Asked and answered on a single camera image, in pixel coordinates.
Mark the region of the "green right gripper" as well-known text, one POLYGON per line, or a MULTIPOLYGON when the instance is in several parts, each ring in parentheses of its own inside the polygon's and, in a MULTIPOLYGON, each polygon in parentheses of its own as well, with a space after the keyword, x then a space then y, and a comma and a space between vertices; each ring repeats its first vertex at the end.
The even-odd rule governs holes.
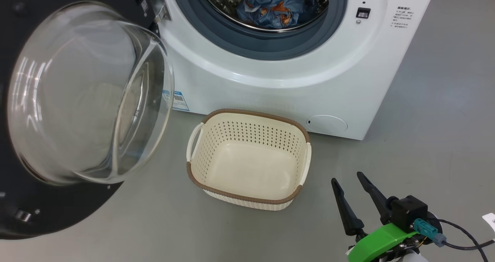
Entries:
POLYGON ((344 191, 337 179, 332 178, 331 184, 345 234, 348 236, 357 236, 356 244, 346 253, 348 261, 371 262, 391 248, 401 244, 405 239, 418 234, 418 232, 414 230, 405 232, 393 223, 390 223, 391 209, 387 203, 387 198, 363 172, 357 172, 357 177, 361 186, 369 193, 379 212, 380 221, 384 225, 368 235, 365 235, 364 223, 355 215, 345 199, 344 191))

